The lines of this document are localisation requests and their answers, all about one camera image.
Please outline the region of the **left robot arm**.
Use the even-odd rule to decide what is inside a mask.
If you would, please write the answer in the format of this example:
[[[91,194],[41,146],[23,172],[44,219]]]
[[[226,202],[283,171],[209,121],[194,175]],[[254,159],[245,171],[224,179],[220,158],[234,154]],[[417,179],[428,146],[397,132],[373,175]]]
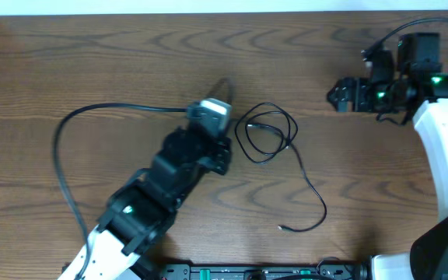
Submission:
[[[208,172],[229,169],[226,131],[178,128],[165,137],[152,165],[137,171],[107,201],[87,244],[62,272],[62,279],[116,279],[174,224],[177,211]]]

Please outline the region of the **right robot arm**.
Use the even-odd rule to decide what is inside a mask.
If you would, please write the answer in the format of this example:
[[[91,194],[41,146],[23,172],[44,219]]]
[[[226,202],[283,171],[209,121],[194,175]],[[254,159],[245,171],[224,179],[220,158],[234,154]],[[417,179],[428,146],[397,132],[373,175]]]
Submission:
[[[448,279],[448,74],[439,61],[437,33],[400,37],[397,57],[377,44],[369,54],[367,78],[343,78],[328,92],[338,112],[404,113],[429,161],[435,184],[438,222],[407,253],[373,256],[360,265],[357,279]]]

